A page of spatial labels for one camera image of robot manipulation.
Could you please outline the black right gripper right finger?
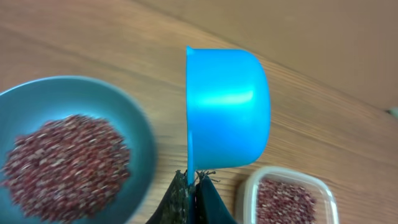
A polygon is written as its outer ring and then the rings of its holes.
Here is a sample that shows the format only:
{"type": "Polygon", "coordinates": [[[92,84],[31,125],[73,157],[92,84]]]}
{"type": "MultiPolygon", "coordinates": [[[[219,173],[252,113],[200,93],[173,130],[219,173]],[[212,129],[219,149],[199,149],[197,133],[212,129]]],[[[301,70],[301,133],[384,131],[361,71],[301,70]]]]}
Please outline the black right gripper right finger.
{"type": "Polygon", "coordinates": [[[213,185],[211,174],[215,171],[197,171],[199,183],[195,186],[195,223],[237,224],[213,185]]]}

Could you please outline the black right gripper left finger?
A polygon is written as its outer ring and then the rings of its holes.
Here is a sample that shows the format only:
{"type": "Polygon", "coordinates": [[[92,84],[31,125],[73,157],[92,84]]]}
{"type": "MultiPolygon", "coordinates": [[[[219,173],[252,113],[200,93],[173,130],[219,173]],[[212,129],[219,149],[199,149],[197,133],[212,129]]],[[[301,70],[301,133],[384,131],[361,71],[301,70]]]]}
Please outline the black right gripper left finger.
{"type": "Polygon", "coordinates": [[[187,224],[189,197],[187,175],[177,170],[159,206],[146,224],[187,224]]]}

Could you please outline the blue plastic scoop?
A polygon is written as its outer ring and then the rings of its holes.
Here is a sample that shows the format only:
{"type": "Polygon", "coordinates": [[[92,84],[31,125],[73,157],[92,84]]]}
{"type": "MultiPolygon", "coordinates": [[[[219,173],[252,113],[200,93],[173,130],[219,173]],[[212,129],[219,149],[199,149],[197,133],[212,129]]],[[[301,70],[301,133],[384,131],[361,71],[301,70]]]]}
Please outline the blue plastic scoop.
{"type": "Polygon", "coordinates": [[[260,61],[241,49],[186,48],[187,180],[245,166],[263,153],[271,99],[260,61]]]}

